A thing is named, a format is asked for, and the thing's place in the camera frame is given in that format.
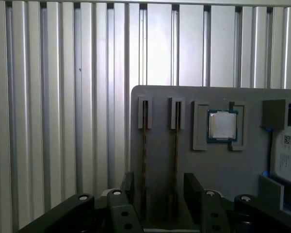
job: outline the metal bolt head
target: metal bolt head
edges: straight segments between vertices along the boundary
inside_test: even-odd
[[[207,191],[207,193],[206,193],[207,195],[209,195],[209,196],[214,196],[214,192],[212,192],[212,191]]]
[[[246,197],[246,196],[243,196],[242,197],[242,200],[244,200],[244,201],[251,201],[250,197]]]
[[[120,190],[115,190],[112,192],[114,195],[120,195],[122,192]]]
[[[88,196],[80,196],[79,200],[86,200],[88,198]]]

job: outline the corrugated metal wall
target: corrugated metal wall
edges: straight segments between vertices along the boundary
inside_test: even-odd
[[[0,1],[0,233],[120,185],[136,85],[291,89],[291,7],[233,2]]]

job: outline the white label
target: white label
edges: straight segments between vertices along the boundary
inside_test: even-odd
[[[291,182],[291,126],[285,130],[273,133],[271,173]]]

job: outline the silver metal panel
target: silver metal panel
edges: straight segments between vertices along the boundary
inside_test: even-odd
[[[171,48],[171,5],[148,4],[147,6],[148,85],[171,85],[170,48]]]
[[[284,10],[282,88],[291,89],[291,7]]]
[[[0,1],[0,233],[12,230],[5,2]]]
[[[41,1],[67,1],[67,0],[41,0]],[[98,0],[69,0],[74,2],[99,2]],[[140,0],[105,0],[105,2],[138,3]],[[212,4],[212,5],[240,5],[240,6],[291,6],[291,0],[144,0],[149,3],[180,3],[180,4]]]
[[[283,11],[282,7],[275,7],[273,11],[271,88],[281,87]]]
[[[180,5],[179,85],[203,85],[204,7]]]
[[[250,87],[251,45],[252,45],[251,43],[252,43],[252,7],[243,7],[240,87]]]
[[[99,194],[108,188],[108,116],[107,116],[107,4],[96,4],[96,169],[99,179],[96,190]]]
[[[94,193],[94,9],[91,3],[81,3],[81,79],[82,79],[82,185],[83,192]]]
[[[171,85],[179,85],[179,10],[171,12]]]
[[[28,3],[33,219],[44,213],[40,3]]]
[[[115,121],[114,121],[114,8],[107,10],[107,57],[108,57],[108,185],[115,186]]]
[[[132,3],[129,4],[128,6],[129,8],[129,15],[128,15],[128,25],[129,25],[129,35],[128,35],[128,39],[129,39],[129,60],[128,60],[128,64],[129,64],[129,70],[128,70],[128,77],[129,80],[127,80],[128,82],[128,86],[129,86],[129,90],[128,90],[128,99],[129,99],[129,105],[128,105],[128,118],[129,118],[129,123],[128,123],[128,137],[127,137],[127,170],[130,170],[130,122],[131,122],[131,91],[132,89],[139,85],[139,84],[143,84],[143,82],[140,83],[140,77],[142,77],[143,80],[143,75],[139,75],[139,71],[142,69],[143,66],[139,65],[140,60],[139,60],[139,56],[142,54],[145,54],[146,56],[146,52],[139,52],[140,47],[142,48],[143,46],[145,46],[142,42],[144,41],[144,38],[146,39],[145,36],[143,36],[143,31],[146,32],[146,27],[145,30],[143,30],[143,21],[144,18],[146,16],[144,16],[143,10],[139,10],[139,4],[136,3]],[[139,46],[139,33],[142,32],[142,40],[140,40],[140,46]]]
[[[81,9],[75,9],[75,101],[76,101],[76,185],[82,192],[82,76],[81,76]]]
[[[13,2],[13,44],[15,80],[15,128],[18,178],[18,222],[22,228],[32,221],[32,158],[29,109],[29,58],[27,3]]]
[[[74,7],[63,3],[63,81],[64,133],[63,169],[65,199],[76,193],[75,151],[75,67],[74,67]]]
[[[130,22],[132,23],[132,28],[136,27],[135,24],[139,23],[139,85],[146,85],[147,83],[147,10],[139,9],[138,4],[131,4],[130,8],[132,12]]]
[[[203,42],[203,86],[210,86],[210,11],[204,11],[204,42]]]
[[[51,208],[64,200],[62,38],[60,3],[48,2],[48,93]]]
[[[115,187],[121,185],[126,171],[125,11],[125,4],[114,4]]]
[[[235,7],[211,8],[210,86],[234,85]]]
[[[251,54],[251,85],[266,87],[266,7],[253,8],[253,35]]]

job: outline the qr code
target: qr code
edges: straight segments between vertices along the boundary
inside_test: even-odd
[[[291,136],[285,135],[285,144],[290,145],[291,144]]]

